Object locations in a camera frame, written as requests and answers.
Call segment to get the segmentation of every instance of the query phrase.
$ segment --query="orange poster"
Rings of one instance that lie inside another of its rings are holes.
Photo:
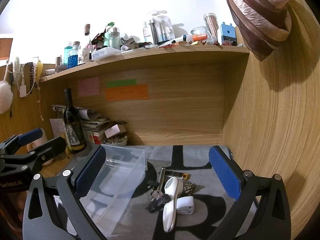
[[[107,101],[148,100],[148,85],[106,88]]]

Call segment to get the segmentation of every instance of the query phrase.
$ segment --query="silver screw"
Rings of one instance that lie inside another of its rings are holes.
[[[281,178],[281,176],[279,174],[275,174],[275,179],[276,180],[281,180],[282,178]]]
[[[253,175],[252,171],[250,170],[245,170],[244,171],[244,174],[247,176],[247,177],[251,177]]]
[[[33,179],[37,180],[37,179],[40,179],[41,175],[38,173],[36,175],[33,176]]]
[[[62,173],[62,175],[63,176],[69,176],[71,174],[71,171],[70,170],[65,170],[63,173]]]

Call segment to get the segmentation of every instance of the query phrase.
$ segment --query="dark glass bottle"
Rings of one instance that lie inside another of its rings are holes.
[[[67,108],[63,112],[63,121],[66,127],[68,146],[74,153],[82,151],[86,148],[81,119],[78,109],[72,104],[71,89],[64,90],[67,102]]]

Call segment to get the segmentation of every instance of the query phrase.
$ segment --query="transparent plastic bin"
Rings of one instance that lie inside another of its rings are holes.
[[[121,50],[106,47],[93,52],[91,57],[92,57],[92,60],[99,60],[99,59],[116,56],[116,55],[121,55]]]
[[[107,159],[86,197],[80,199],[92,221],[110,236],[147,170],[145,150],[102,144]]]

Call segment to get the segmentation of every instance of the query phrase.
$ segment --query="green sticky note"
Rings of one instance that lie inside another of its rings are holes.
[[[133,86],[137,84],[136,79],[113,80],[107,82],[107,88]]]

